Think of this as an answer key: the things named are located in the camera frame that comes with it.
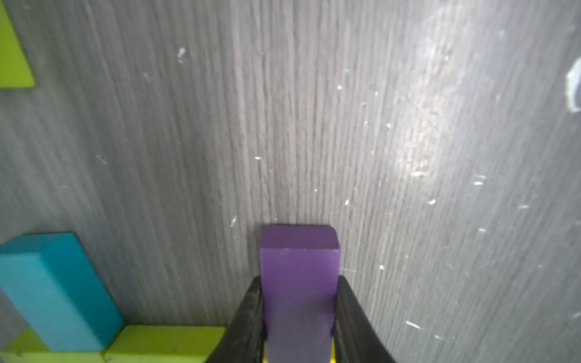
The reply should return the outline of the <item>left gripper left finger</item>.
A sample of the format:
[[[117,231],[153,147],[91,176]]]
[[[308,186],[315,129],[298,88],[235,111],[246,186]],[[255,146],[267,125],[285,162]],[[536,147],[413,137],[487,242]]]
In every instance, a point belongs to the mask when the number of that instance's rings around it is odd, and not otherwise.
[[[207,363],[261,363],[264,356],[264,308],[260,276],[246,291],[231,324]]]

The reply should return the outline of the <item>purple block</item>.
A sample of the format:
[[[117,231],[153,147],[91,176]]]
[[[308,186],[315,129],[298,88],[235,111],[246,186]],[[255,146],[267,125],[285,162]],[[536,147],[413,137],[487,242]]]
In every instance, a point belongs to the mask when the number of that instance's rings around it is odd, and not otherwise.
[[[329,362],[340,271],[329,225],[267,225],[260,246],[269,362]]]

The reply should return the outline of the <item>yellow block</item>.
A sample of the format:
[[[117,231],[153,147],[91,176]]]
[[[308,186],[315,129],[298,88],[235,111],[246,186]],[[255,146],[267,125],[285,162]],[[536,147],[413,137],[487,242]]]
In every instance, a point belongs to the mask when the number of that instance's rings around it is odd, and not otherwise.
[[[336,363],[336,362],[337,362],[337,360],[336,360],[336,345],[335,345],[335,342],[332,341],[331,342],[331,360],[330,360],[330,363]]]

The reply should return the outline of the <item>lime block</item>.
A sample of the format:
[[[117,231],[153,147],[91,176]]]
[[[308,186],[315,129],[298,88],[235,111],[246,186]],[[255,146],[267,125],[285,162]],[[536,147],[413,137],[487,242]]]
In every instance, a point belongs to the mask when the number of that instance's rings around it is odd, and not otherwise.
[[[2,89],[33,88],[36,81],[8,12],[1,2],[0,82]]]
[[[106,362],[204,362],[224,327],[127,325],[104,353]]]
[[[26,328],[1,350],[3,362],[11,363],[104,363],[102,352],[51,351],[32,328]]]

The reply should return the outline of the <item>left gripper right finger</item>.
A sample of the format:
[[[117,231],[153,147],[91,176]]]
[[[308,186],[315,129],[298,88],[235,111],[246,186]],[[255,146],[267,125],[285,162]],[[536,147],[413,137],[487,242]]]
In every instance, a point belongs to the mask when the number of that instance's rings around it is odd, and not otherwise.
[[[333,328],[336,362],[396,363],[359,304],[348,280],[340,275]]]

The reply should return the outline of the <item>lime block top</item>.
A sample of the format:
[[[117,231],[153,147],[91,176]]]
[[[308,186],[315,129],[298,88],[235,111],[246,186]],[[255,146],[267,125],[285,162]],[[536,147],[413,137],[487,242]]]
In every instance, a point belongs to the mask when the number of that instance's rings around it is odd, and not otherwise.
[[[1,2],[0,82],[2,89],[33,88],[36,81],[8,12]]]

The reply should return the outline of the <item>teal block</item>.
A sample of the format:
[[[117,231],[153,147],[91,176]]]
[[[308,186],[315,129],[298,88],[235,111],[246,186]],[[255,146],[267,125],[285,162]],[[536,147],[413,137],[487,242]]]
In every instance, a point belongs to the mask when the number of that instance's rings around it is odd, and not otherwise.
[[[125,325],[71,232],[25,234],[2,244],[1,289],[56,352],[102,351]]]

